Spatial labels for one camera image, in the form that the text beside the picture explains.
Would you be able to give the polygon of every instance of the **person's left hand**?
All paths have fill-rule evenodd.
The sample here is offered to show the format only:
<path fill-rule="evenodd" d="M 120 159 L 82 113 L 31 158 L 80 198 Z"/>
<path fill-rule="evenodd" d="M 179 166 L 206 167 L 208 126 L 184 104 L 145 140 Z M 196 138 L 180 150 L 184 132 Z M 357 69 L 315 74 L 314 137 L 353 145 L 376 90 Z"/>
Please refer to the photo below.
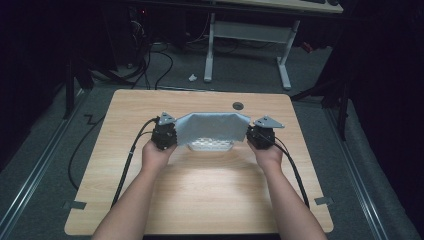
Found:
<path fill-rule="evenodd" d="M 141 171 L 149 171 L 158 174 L 168 165 L 169 157 L 177 145 L 174 144 L 166 150 L 160 150 L 149 140 L 143 147 Z"/>

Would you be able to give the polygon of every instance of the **human hand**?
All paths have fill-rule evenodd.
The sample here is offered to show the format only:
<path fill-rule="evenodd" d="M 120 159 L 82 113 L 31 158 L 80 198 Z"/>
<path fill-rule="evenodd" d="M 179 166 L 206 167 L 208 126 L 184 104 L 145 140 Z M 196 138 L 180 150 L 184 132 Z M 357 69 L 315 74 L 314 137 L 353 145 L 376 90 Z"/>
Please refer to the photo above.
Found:
<path fill-rule="evenodd" d="M 256 162 L 264 173 L 272 170 L 281 171 L 283 152 L 280 149 L 276 146 L 271 146 L 268 149 L 256 149 L 249 141 L 247 141 L 247 144 L 255 153 Z"/>
<path fill-rule="evenodd" d="M 176 144 L 165 150 L 160 150 L 156 147 L 155 143 L 149 140 L 143 147 L 141 171 L 158 174 L 168 165 L 169 157 L 175 148 L 177 148 Z"/>

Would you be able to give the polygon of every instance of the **white desk frame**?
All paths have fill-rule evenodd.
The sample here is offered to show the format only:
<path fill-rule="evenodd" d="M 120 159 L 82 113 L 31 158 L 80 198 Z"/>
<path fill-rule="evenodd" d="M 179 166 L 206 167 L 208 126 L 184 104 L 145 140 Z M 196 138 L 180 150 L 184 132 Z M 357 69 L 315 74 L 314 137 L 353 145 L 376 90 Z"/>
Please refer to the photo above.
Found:
<path fill-rule="evenodd" d="M 265 25 L 243 24 L 235 22 L 215 21 L 215 13 L 211 14 L 209 30 L 209 48 L 206 56 L 205 82 L 212 81 L 213 71 L 213 43 L 215 37 L 235 38 L 262 42 L 285 43 L 281 57 L 277 58 L 280 77 L 285 90 L 291 89 L 290 79 L 287 74 L 286 61 L 296 37 L 300 21 L 294 21 L 291 28 L 271 27 Z"/>

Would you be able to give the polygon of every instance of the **forearm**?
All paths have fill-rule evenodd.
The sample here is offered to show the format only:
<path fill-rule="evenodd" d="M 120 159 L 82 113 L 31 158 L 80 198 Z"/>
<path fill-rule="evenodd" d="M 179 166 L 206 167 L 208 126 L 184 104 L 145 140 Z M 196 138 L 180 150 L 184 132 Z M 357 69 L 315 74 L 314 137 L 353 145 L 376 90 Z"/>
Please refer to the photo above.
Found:
<path fill-rule="evenodd" d="M 281 239 L 327 239 L 281 169 L 264 171 Z"/>
<path fill-rule="evenodd" d="M 141 171 L 100 223 L 92 239 L 141 239 L 156 173 Z"/>

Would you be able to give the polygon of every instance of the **wooden table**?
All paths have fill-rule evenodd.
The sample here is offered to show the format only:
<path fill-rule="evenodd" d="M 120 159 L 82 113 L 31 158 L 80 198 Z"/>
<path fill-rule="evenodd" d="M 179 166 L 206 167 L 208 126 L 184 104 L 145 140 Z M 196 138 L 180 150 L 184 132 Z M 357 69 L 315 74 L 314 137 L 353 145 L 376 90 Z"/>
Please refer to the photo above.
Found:
<path fill-rule="evenodd" d="M 234 102 L 244 109 L 234 110 Z M 118 90 L 110 104 L 72 209 L 65 232 L 91 235 L 109 211 L 128 151 L 149 119 L 165 111 L 179 118 L 191 112 L 240 112 L 251 121 L 269 115 L 283 123 L 275 129 L 289 149 L 302 177 L 311 211 L 324 231 L 333 223 L 290 98 L 282 94 Z M 153 129 L 154 124 L 146 128 Z M 150 135 L 140 138 L 124 190 L 141 167 L 141 149 Z M 284 174 L 299 196 L 293 170 L 283 159 Z M 263 173 L 246 142 L 228 152 L 193 152 L 179 146 L 157 180 L 146 234 L 251 234 L 277 232 Z"/>

